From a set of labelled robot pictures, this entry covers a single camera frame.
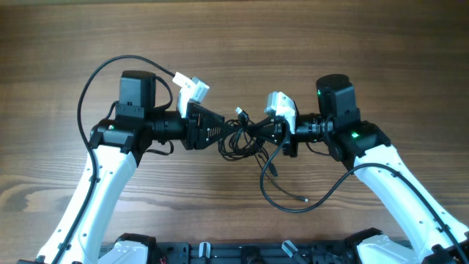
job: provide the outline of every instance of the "black cable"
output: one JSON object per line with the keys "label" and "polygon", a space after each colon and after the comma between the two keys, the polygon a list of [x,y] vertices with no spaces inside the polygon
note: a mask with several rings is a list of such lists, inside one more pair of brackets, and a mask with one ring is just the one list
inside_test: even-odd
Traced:
{"label": "black cable", "polygon": [[314,154],[317,154],[317,155],[323,155],[323,156],[330,156],[329,153],[322,153],[320,151],[316,151],[316,150],[313,150],[310,146],[309,146],[309,142],[306,142],[306,146],[308,147],[308,149],[313,152]]}
{"label": "black cable", "polygon": [[448,236],[449,240],[453,243],[454,245],[454,248],[457,250],[458,254],[460,255],[460,260],[463,262],[463,263],[466,263],[466,264],[469,264],[469,261],[467,259],[467,257],[465,256],[465,253],[464,251],[462,250],[462,247],[459,245],[459,243],[457,242],[457,239],[453,236],[453,234],[451,233],[451,231],[449,230],[449,226],[447,224],[445,224],[443,222],[443,220],[441,219],[441,217],[437,214],[437,212],[435,211],[435,209],[433,209],[433,207],[428,203],[428,201],[425,199],[425,197],[420,193],[420,191],[406,178],[404,177],[400,172],[396,171],[395,169],[389,167],[389,166],[386,166],[386,165],[383,165],[383,164],[377,164],[377,163],[367,163],[367,164],[361,164],[361,165],[358,165],[356,167],[354,167],[353,169],[351,169],[350,171],[346,172],[342,177],[340,177],[339,180],[337,180],[336,184],[334,184],[332,186],[332,188],[327,192],[327,194],[321,198],[318,202],[316,202],[315,204],[307,207],[307,208],[303,208],[303,209],[290,209],[290,208],[285,208],[277,203],[275,203],[270,197],[269,195],[267,194],[267,192],[265,191],[265,188],[264,188],[264,175],[266,173],[266,170],[268,168],[268,164],[272,162],[272,160],[276,157],[276,155],[278,154],[278,152],[281,150],[281,148],[283,147],[283,145],[285,144],[285,141],[287,140],[288,136],[290,135],[290,132],[289,132],[289,124],[288,122],[285,122],[287,124],[287,134],[285,135],[284,137],[284,140],[280,143],[280,145],[277,147],[277,149],[273,152],[273,154],[270,156],[270,158],[267,160],[267,162],[265,163],[264,167],[262,168],[262,171],[261,171],[261,175],[260,175],[260,188],[261,188],[261,192],[262,192],[262,195],[264,195],[264,198],[272,205],[274,206],[275,208],[278,208],[279,210],[282,210],[284,212],[288,212],[288,213],[305,213],[305,212],[308,212],[310,210],[313,210],[315,208],[317,208],[318,206],[320,206],[323,202],[325,202],[325,200],[327,200],[331,194],[340,186],[340,184],[345,180],[347,179],[347,177],[349,177],[350,175],[352,175],[355,171],[359,170],[359,169],[362,169],[362,168],[366,168],[366,167],[377,167],[377,168],[381,168],[381,169],[386,169],[387,171],[389,171],[391,173],[391,175],[393,177],[398,177],[400,180],[402,180],[403,183],[405,183],[413,192],[414,194],[416,194],[416,196],[422,201],[422,203],[425,205],[425,207],[427,208],[427,210],[432,214],[432,216],[435,218],[436,222],[440,225],[441,229],[445,232],[445,234]]}
{"label": "black cable", "polygon": [[159,154],[159,155],[170,155],[174,152],[174,145],[173,145],[173,142],[171,142],[171,140],[168,140],[168,142],[169,142],[169,147],[170,147],[168,153],[161,151],[161,150],[154,150],[154,149],[145,150],[145,152]]}
{"label": "black cable", "polygon": [[168,90],[169,102],[165,105],[157,106],[157,107],[153,108],[152,111],[165,111],[171,106],[171,104],[173,104],[173,93],[171,92],[171,88],[169,88],[169,85],[160,76],[156,76],[155,78],[160,83],[162,83],[162,85],[164,85],[164,87]]}
{"label": "black cable", "polygon": [[104,117],[104,119],[105,119],[105,120],[108,120],[108,119],[109,119],[109,117],[111,117],[111,115],[112,115],[112,111],[114,110],[114,107],[116,107],[116,105],[117,105],[118,103],[119,103],[119,101],[118,101],[118,100],[115,100],[114,102],[112,102],[112,104],[111,104],[111,108],[109,109],[109,112],[108,112],[108,114],[107,114],[107,115]]}
{"label": "black cable", "polygon": [[[261,121],[262,126],[269,125],[271,123],[270,118],[269,121]],[[242,158],[247,158],[252,155],[256,155],[263,148],[263,144],[265,140],[258,139],[256,137],[249,136],[246,132],[250,129],[258,129],[262,126],[259,126],[259,123],[248,125],[245,128],[241,125],[239,120],[228,120],[225,122],[226,127],[232,128],[229,129],[224,133],[224,135],[218,140],[218,151],[221,156],[227,161],[239,161]],[[226,139],[229,137],[228,140],[228,148],[226,147]],[[246,140],[246,144],[243,147],[240,147],[239,141],[241,137],[244,137]]]}
{"label": "black cable", "polygon": [[[258,157],[262,159],[262,162],[263,162],[264,164],[265,164],[266,160],[265,160],[261,155],[259,155],[259,156],[254,155],[254,157],[256,158],[257,164],[259,164],[259,167],[262,169],[262,165],[261,165],[261,163],[259,162]],[[298,196],[298,195],[296,195],[296,194],[292,194],[292,193],[290,193],[290,192],[288,192],[288,191],[285,191],[282,187],[280,187],[279,184],[277,184],[277,182],[276,182],[273,178],[271,178],[271,177],[269,176],[268,173],[265,173],[265,176],[267,176],[267,178],[268,178],[269,181],[272,183],[272,185],[275,186],[279,191],[283,192],[284,194],[288,195],[288,196],[291,197],[291,198],[298,199],[298,200],[303,201],[303,202],[308,202],[308,198],[306,198],[306,197]]]}
{"label": "black cable", "polygon": [[88,81],[86,82],[86,84],[83,88],[83,91],[81,92],[80,99],[78,100],[78,107],[77,107],[77,111],[76,111],[76,119],[77,119],[77,123],[78,123],[78,131],[80,132],[81,139],[83,140],[83,143],[85,144],[85,148],[88,151],[89,157],[91,158],[93,171],[92,171],[92,176],[91,176],[91,179],[90,179],[89,189],[88,189],[88,192],[86,193],[83,204],[81,205],[80,210],[78,211],[77,216],[76,216],[75,220],[73,221],[72,226],[70,227],[70,230],[68,231],[67,235],[65,236],[64,242],[59,246],[59,251],[57,252],[55,258],[52,260],[52,264],[57,264],[59,262],[60,258],[62,257],[62,254],[64,253],[64,250],[68,247],[68,245],[69,245],[69,243],[70,243],[70,241],[73,237],[73,234],[75,233],[75,229],[78,226],[78,223],[80,222],[81,217],[83,216],[83,213],[86,210],[86,207],[88,206],[89,200],[91,198],[93,190],[95,189],[95,184],[96,184],[96,181],[97,181],[97,175],[98,175],[97,160],[96,160],[96,157],[95,157],[95,153],[92,151],[92,148],[89,146],[88,139],[86,139],[86,135],[85,135],[85,132],[84,132],[84,129],[83,129],[83,124],[81,123],[81,106],[83,104],[83,100],[84,100],[86,91],[88,90],[89,85],[91,84],[91,82],[93,81],[95,76],[106,65],[108,65],[111,62],[115,62],[119,59],[138,59],[138,60],[141,60],[143,62],[149,63],[149,64],[155,66],[156,68],[162,70],[164,73],[169,74],[171,77],[174,77],[174,73],[170,72],[169,70],[165,69],[164,67],[161,67],[160,65],[156,64],[155,62],[152,62],[151,60],[149,60],[147,58],[144,58],[142,56],[136,56],[136,55],[121,55],[121,56],[115,56],[114,58],[111,58],[111,59],[105,61],[88,78]]}

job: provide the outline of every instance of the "wood grain surface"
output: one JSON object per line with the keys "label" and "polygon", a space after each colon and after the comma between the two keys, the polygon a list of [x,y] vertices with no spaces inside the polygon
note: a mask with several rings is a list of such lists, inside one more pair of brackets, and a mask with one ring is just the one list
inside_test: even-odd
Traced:
{"label": "wood grain surface", "polygon": [[[302,113],[318,112],[314,82],[345,73],[362,118],[379,125],[430,193],[469,223],[468,11],[466,1],[392,0],[1,7],[0,263],[34,259],[59,223],[86,158],[78,97],[91,72],[120,54],[200,77],[210,85],[204,106],[228,118],[240,106],[261,120],[272,91],[287,93]],[[170,81],[133,60],[110,65],[86,95],[85,131],[117,99],[123,70]],[[168,100],[161,87],[157,96]],[[263,199],[254,159],[229,163],[216,146],[175,147],[169,157],[143,157],[105,242],[124,232],[193,243],[310,241],[369,227],[403,237],[356,178],[320,208],[292,215]],[[298,158],[275,164],[279,184],[313,201],[345,171],[303,145]],[[268,191],[283,205],[303,206]]]}

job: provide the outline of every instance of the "wooden table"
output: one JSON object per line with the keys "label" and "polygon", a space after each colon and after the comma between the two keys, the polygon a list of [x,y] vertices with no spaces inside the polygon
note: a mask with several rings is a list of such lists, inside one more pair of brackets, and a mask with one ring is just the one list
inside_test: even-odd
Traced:
{"label": "wooden table", "polygon": [[[204,106],[228,118],[240,106],[263,119],[272,91],[287,93],[303,113],[318,112],[314,82],[345,73],[362,118],[379,125],[430,193],[469,223],[468,8],[466,1],[392,0],[0,8],[0,262],[34,259],[58,224],[86,158],[78,97],[91,72],[120,54],[200,77],[210,85]],[[85,131],[117,99],[123,70],[170,81],[140,62],[110,65],[86,95]],[[157,97],[168,100],[162,87]],[[263,199],[254,159],[229,163],[216,146],[175,145],[169,157],[144,156],[105,242],[124,232],[193,243],[310,241],[369,227],[403,236],[355,178],[317,210],[282,213]],[[285,189],[312,200],[345,171],[304,145],[298,158],[279,156],[275,164]],[[278,202],[302,206],[268,188]]]}

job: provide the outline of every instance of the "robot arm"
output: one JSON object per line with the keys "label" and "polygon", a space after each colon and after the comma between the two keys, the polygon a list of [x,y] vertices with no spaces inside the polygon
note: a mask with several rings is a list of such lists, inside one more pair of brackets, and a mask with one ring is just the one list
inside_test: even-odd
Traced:
{"label": "robot arm", "polygon": [[[365,156],[355,159],[355,166],[378,163],[390,166],[399,171],[424,196],[443,222],[448,225],[449,232],[457,239],[457,243],[467,241],[468,227],[457,221],[448,211],[430,195],[405,166],[394,146],[381,144],[365,151]],[[445,255],[444,249],[453,249],[453,241],[445,234],[429,209],[402,180],[393,177],[387,170],[367,167],[355,172],[357,178],[366,184],[386,206],[391,215],[412,244],[413,251],[387,239],[384,235],[371,237],[357,246],[362,263],[422,263],[433,254]]]}
{"label": "robot arm", "polygon": [[[100,165],[99,182],[92,193],[89,206],[73,233],[60,263],[96,263],[104,233],[107,230],[112,212],[124,186],[133,176],[137,163],[132,153],[121,153],[120,147],[100,145],[94,150]],[[37,260],[51,263],[59,251],[70,227],[78,214],[88,191],[92,175],[91,159],[88,155],[83,175],[75,193],[57,228],[48,242],[41,248]]]}
{"label": "robot arm", "polygon": [[[58,263],[146,263],[150,258],[155,259],[149,255],[148,244],[123,241],[98,261],[111,214],[141,157],[154,140],[164,143],[179,139],[186,150],[200,150],[233,133],[234,129],[224,122],[224,117],[198,105],[208,90],[205,83],[181,75],[176,75],[174,82],[182,87],[178,111],[153,111],[155,102],[146,98],[155,96],[154,74],[137,71],[122,74],[115,120],[101,120],[92,129],[89,144],[100,168],[89,206],[70,243],[61,245],[89,188],[90,157],[59,226],[37,255],[37,263],[51,263],[61,246],[66,250]],[[422,199],[400,178],[384,169],[365,167],[356,170],[355,175],[381,199],[404,230],[413,250],[395,244],[385,235],[369,235],[352,249],[362,263],[439,263],[439,260],[460,257],[454,244],[467,246],[468,228],[445,211],[416,180],[388,137],[376,125],[360,120],[348,77],[321,78],[317,82],[317,94],[320,114],[300,115],[295,102],[284,93],[272,93],[265,113],[271,120],[281,118],[288,125],[280,122],[252,125],[248,133],[269,139],[273,144],[282,142],[283,153],[292,157],[298,155],[300,142],[324,142],[330,155],[348,170],[370,163],[395,169],[422,194],[455,239],[451,240]]]}

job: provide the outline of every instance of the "cable connector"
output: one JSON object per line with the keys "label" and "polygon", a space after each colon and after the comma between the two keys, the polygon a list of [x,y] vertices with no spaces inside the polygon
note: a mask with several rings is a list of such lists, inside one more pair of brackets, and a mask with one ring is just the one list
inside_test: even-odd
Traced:
{"label": "cable connector", "polygon": [[246,113],[244,110],[242,110],[242,109],[239,108],[239,107],[236,108],[236,113],[237,113],[237,118],[238,118],[238,120],[240,121],[241,125],[242,125],[243,127],[248,126],[248,123],[249,123],[249,115],[248,115],[248,113]]}

